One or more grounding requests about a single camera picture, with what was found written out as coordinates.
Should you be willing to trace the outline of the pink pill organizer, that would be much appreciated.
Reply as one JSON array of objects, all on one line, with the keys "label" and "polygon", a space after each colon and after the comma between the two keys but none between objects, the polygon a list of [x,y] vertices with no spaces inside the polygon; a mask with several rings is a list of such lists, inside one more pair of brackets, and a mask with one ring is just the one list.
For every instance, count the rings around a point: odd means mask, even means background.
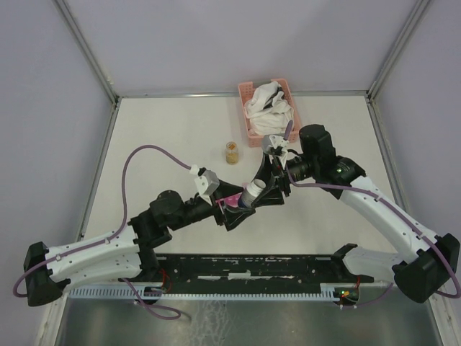
[{"label": "pink pill organizer", "polygon": [[238,199],[240,198],[241,196],[241,193],[237,194],[237,195],[234,195],[234,196],[231,196],[229,198],[226,198],[224,200],[217,200],[218,204],[219,205],[227,205],[227,206],[230,206],[230,207],[233,207],[233,208],[237,208],[238,207]]}]

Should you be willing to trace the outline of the white vitamin bottle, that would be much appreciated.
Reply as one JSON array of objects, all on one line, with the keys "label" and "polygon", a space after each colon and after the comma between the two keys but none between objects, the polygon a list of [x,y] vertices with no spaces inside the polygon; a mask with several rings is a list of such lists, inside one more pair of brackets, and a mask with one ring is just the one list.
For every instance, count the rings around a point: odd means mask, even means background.
[{"label": "white vitamin bottle", "polygon": [[261,179],[253,179],[245,186],[240,198],[238,199],[239,208],[250,208],[255,199],[260,196],[266,187],[266,183]]}]

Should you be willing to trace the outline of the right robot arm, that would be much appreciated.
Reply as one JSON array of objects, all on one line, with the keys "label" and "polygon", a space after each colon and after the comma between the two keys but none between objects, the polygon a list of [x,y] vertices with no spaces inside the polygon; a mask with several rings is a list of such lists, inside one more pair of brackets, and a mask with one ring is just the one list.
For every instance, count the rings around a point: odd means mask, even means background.
[{"label": "right robot arm", "polygon": [[460,297],[456,277],[460,242],[453,235],[438,235],[387,198],[360,165],[336,153],[323,125],[301,128],[302,151],[288,159],[290,131],[264,136],[261,166],[240,197],[240,206],[281,205],[291,187],[321,188],[358,212],[396,250],[385,254],[353,245],[330,265],[337,281],[346,282],[355,275],[382,278],[416,303],[433,294]]}]

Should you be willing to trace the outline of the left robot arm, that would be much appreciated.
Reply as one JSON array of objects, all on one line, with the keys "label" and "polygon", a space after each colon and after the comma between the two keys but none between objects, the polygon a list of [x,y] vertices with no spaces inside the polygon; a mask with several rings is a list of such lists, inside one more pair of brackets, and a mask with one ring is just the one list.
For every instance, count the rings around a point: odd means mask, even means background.
[{"label": "left robot arm", "polygon": [[116,231],[56,247],[47,247],[41,241],[31,244],[22,278],[28,306],[44,306],[89,283],[113,279],[151,281],[159,273],[154,248],[170,241],[172,231],[207,218],[233,230],[255,213],[255,201],[266,187],[260,179],[245,187],[221,180],[211,182],[204,177],[195,182],[194,197],[182,200],[176,191],[163,191],[147,210],[134,218],[124,217]]}]

